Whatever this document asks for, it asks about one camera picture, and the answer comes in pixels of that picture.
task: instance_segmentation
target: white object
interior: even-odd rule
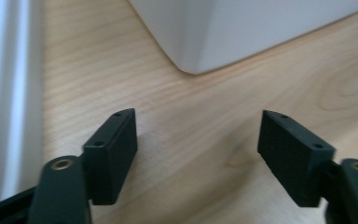
[[[42,166],[41,1],[0,0],[0,201]]]
[[[130,0],[179,67],[204,73],[358,11],[358,0]]]

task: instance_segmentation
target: wood grain surface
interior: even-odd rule
[[[126,0],[44,6],[44,158],[79,155],[134,107],[139,151],[94,223],[324,223],[256,153],[261,112],[287,114],[358,159],[358,13],[201,76],[179,71]]]

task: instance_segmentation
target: wooden table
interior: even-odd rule
[[[179,71],[126,0],[45,2],[44,158],[79,155],[134,107],[139,151],[94,223],[323,223],[256,153],[261,112],[287,114],[358,159],[358,13],[214,72]]]

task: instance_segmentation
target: white box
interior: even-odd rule
[[[179,67],[204,73],[358,11],[358,0],[130,0]]]

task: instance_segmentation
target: light wood tabletop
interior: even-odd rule
[[[358,159],[358,13],[219,70],[179,71],[126,0],[44,6],[44,158],[80,155],[135,108],[138,153],[94,223],[324,223],[298,208],[256,152],[263,109]]]

